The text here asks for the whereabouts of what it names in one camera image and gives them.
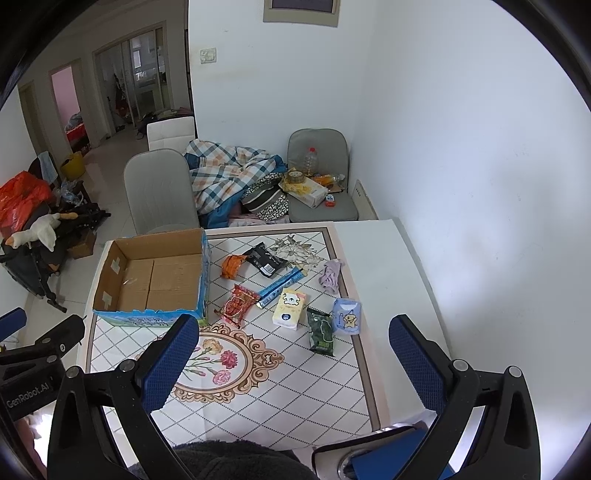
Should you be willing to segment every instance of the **diamond grid pattern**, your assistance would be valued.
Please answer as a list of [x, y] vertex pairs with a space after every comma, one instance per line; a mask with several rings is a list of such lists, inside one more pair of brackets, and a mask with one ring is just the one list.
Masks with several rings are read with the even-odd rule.
[[[221, 308], [235, 283], [260, 291], [275, 279], [267, 279], [250, 264], [244, 264], [235, 281], [220, 278], [221, 265], [229, 254], [241, 254], [264, 242], [271, 245], [285, 233], [212, 239], [210, 270], [210, 321], [213, 311]], [[322, 258], [329, 259], [321, 232], [296, 234]], [[319, 284], [321, 263], [292, 288], [307, 294], [307, 304], [329, 312], [334, 297], [323, 292]], [[248, 394], [237, 395], [229, 404], [182, 403], [169, 396], [152, 418], [170, 445], [206, 439], [234, 441], [248, 439], [277, 450], [323, 445], [371, 431], [363, 395], [359, 368], [351, 338], [337, 334], [335, 357], [318, 355], [309, 350], [309, 333], [300, 320], [297, 330], [278, 327], [271, 317], [276, 302], [265, 309], [253, 307], [245, 317], [244, 331], [283, 353], [285, 361], [269, 372], [269, 380]], [[116, 367], [125, 358], [137, 357], [162, 328], [113, 327], [102, 319], [96, 323], [92, 349], [92, 371]], [[116, 412], [108, 414], [114, 432], [123, 433]]]

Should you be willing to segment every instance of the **black snack bag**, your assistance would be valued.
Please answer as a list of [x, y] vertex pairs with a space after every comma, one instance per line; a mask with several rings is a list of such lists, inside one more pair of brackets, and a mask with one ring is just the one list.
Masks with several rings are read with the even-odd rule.
[[332, 335], [332, 318], [329, 314], [308, 307], [306, 310], [310, 325], [310, 350], [322, 355], [334, 356], [335, 344]]
[[246, 261], [257, 267], [267, 278], [273, 278], [279, 270], [282, 270], [287, 265], [287, 260], [282, 260], [269, 253], [263, 242], [247, 250], [242, 255], [248, 255]]

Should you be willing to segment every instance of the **framed picture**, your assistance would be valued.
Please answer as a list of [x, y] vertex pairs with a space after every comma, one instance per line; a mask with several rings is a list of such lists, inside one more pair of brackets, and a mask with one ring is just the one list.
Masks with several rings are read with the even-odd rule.
[[265, 0], [263, 21], [337, 27], [339, 7], [340, 0]]

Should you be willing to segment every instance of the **light switch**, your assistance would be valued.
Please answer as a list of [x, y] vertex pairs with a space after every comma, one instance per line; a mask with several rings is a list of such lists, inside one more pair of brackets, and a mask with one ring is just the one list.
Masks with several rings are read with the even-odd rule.
[[201, 58], [201, 64], [204, 63], [216, 63], [217, 62], [217, 49], [216, 48], [204, 48], [199, 51], [199, 57]]

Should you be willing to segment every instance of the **patterned tablecloth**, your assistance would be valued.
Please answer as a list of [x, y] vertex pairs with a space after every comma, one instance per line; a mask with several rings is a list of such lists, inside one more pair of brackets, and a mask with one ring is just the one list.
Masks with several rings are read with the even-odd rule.
[[[171, 445], [247, 439], [287, 450], [371, 431], [351, 337], [337, 334], [333, 358], [313, 353], [307, 326], [289, 330], [273, 324], [277, 301], [266, 309], [252, 307], [241, 330], [216, 321], [214, 310], [224, 305], [235, 283], [260, 291], [276, 280], [267, 279], [250, 264], [241, 266], [236, 281], [224, 280], [220, 266], [225, 257], [260, 242], [270, 246], [287, 233], [210, 239], [211, 325], [201, 331], [166, 405], [152, 413]], [[334, 257], [322, 231], [296, 233], [294, 239], [311, 245], [326, 260]], [[319, 284], [322, 269], [323, 262], [292, 288], [306, 293], [311, 307], [330, 312], [335, 297], [324, 293]], [[98, 319], [90, 370], [104, 371], [125, 358], [138, 357], [164, 332], [162, 328], [113, 327]], [[111, 429], [122, 432], [115, 411], [106, 410]]]

